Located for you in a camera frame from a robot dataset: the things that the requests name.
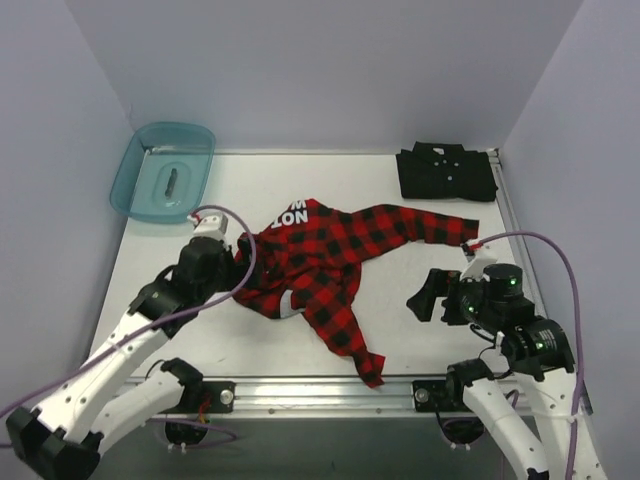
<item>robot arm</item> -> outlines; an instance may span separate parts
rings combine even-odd
[[[451,365],[448,370],[449,397],[478,416],[516,477],[548,479],[549,467],[542,443],[505,398],[489,367],[475,359]]]
[[[120,323],[85,365],[115,351],[62,385],[33,409],[19,407],[7,418],[16,455],[45,480],[85,480],[100,455],[136,426],[164,410],[194,398],[202,375],[182,360],[165,362],[161,371],[112,400],[129,376],[197,313],[126,337],[155,320],[202,306],[228,291],[246,273],[236,265],[224,234],[227,218],[218,213],[197,219],[193,237],[176,265],[164,269],[140,290]]]
[[[482,360],[450,365],[447,395],[480,418],[519,479],[564,478],[572,422],[577,422],[576,478],[605,480],[584,408],[571,416],[575,362],[563,329],[535,315],[534,304],[522,292],[519,267],[496,264],[487,247],[464,245],[463,251],[470,260],[464,272],[432,269],[407,306],[418,320],[430,321],[436,297],[445,297],[442,321],[475,324],[494,336],[531,406],[544,448],[536,446],[536,437],[515,419],[515,410]]]

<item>translucent blue container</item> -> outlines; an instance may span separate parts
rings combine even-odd
[[[182,223],[200,204],[216,139],[204,127],[158,122],[131,139],[111,188],[111,206],[152,223]]]

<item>plaid flannel shirt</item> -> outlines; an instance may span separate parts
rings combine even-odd
[[[263,273],[234,298],[269,318],[302,312],[329,350],[351,356],[360,378],[375,387],[383,383],[384,357],[367,350],[351,310],[361,262],[409,241],[458,246],[477,234],[477,220],[412,208],[344,213],[314,199],[294,202],[255,236]]]

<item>black bracket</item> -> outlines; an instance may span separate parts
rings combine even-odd
[[[181,402],[175,408],[163,413],[199,414],[201,405],[207,405],[203,414],[231,413],[236,397],[236,384],[227,380],[202,382],[198,389],[197,401]]]
[[[453,399],[449,398],[446,388],[446,380],[414,380],[411,383],[413,392],[413,405],[419,413],[440,413],[469,412],[464,405],[456,405]]]

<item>purple cable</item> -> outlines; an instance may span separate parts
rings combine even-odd
[[[79,375],[82,375],[83,373],[86,373],[87,371],[91,370],[93,367],[95,367],[97,364],[102,362],[105,358],[107,358],[113,352],[115,352],[119,348],[122,348],[124,345],[129,343],[134,338],[139,337],[143,333],[148,332],[151,329],[155,329],[157,327],[165,325],[165,324],[167,324],[169,322],[173,322],[174,320],[177,320],[179,318],[185,317],[187,315],[192,315],[194,313],[198,313],[198,312],[200,312],[202,310],[205,310],[207,308],[211,308],[211,307],[213,307],[215,305],[218,305],[218,304],[224,302],[225,300],[228,300],[233,295],[235,295],[244,286],[244,284],[247,283],[247,281],[249,280],[249,277],[253,273],[253,269],[256,266],[256,255],[257,255],[256,241],[253,238],[253,235],[251,234],[251,231],[249,230],[249,226],[244,222],[244,220],[242,220],[236,213],[232,212],[231,210],[229,210],[227,208],[220,207],[218,205],[203,205],[202,207],[196,208],[192,213],[198,213],[198,212],[200,212],[202,210],[210,210],[210,209],[211,210],[219,210],[219,211],[221,211],[223,213],[226,213],[227,215],[231,216],[232,218],[234,218],[242,226],[243,230],[247,234],[247,237],[249,238],[249,243],[251,244],[251,263],[249,264],[249,269],[247,270],[247,273],[245,273],[244,277],[242,277],[242,280],[240,280],[238,285],[236,285],[233,288],[233,290],[231,290],[230,292],[225,293],[224,295],[216,298],[215,300],[210,301],[209,303],[205,303],[204,305],[201,305],[199,307],[188,308],[187,310],[183,310],[181,312],[173,313],[171,315],[167,315],[166,317],[161,317],[161,318],[155,320],[154,322],[151,322],[148,325],[145,325],[144,327],[139,328],[138,330],[133,332],[131,335],[127,336],[126,338],[123,338],[122,340],[117,342],[115,345],[109,347],[107,350],[102,352],[100,355],[98,355],[96,358],[94,358],[90,362],[87,362],[84,365],[82,365],[78,370],[66,375],[63,378],[60,378],[60,379],[58,379],[58,380],[56,380],[54,382],[51,382],[51,383],[45,385],[44,387],[41,387],[41,388],[29,393],[28,395],[25,395],[24,397],[20,398],[19,400],[16,400],[15,402],[11,403],[10,405],[6,406],[2,410],[0,410],[0,419],[4,418],[10,412],[15,410],[16,408],[18,408],[22,404],[28,402],[29,400],[32,400],[35,397],[39,397],[43,393],[46,393],[49,390],[52,390],[52,389],[62,385],[63,383],[66,383],[69,380],[71,380],[71,379],[73,379],[73,378],[75,378],[75,377],[77,377]],[[11,444],[0,444],[0,449],[3,449],[3,448],[11,448]]]
[[[489,242],[493,242],[494,240],[498,240],[500,238],[506,237],[534,237],[539,240],[542,240],[551,248],[553,248],[556,253],[562,259],[562,263],[564,263],[565,268],[567,269],[567,273],[569,274],[569,281],[571,282],[571,290],[573,291],[573,316],[575,320],[575,329],[576,329],[576,349],[577,349],[577,366],[576,366],[576,388],[573,391],[573,400],[571,402],[571,415],[576,415],[578,413],[578,409],[580,408],[580,397],[582,396],[582,388],[584,384],[584,353],[582,349],[582,322],[580,320],[580,298],[578,296],[578,282],[576,281],[576,276],[573,273],[573,268],[571,268],[571,264],[569,263],[569,259],[562,251],[562,249],[549,237],[541,235],[536,232],[531,232],[528,230],[519,230],[515,232],[506,232],[499,233],[497,235],[492,235],[490,237],[484,238],[479,241],[480,244],[485,244]],[[567,457],[567,469],[565,471],[565,480],[571,480],[573,477],[573,467],[576,461],[576,448],[578,444],[578,422],[574,421],[571,423],[571,436],[569,439],[569,455]]]
[[[192,422],[190,420],[182,420],[178,418],[151,418],[148,420],[149,423],[178,423],[180,425],[188,425],[190,427],[203,428],[210,432],[220,432],[227,435],[227,438],[212,440],[211,442],[201,443],[198,445],[188,445],[186,447],[187,450],[205,450],[207,448],[219,447],[220,445],[225,445],[227,443],[235,442],[238,439],[238,434],[233,430],[229,430],[223,427],[216,427],[215,425],[211,425],[208,423],[200,423],[200,422]],[[165,443],[164,439],[160,437],[158,432],[155,432],[156,438],[158,441],[164,445],[173,445],[171,443]]]

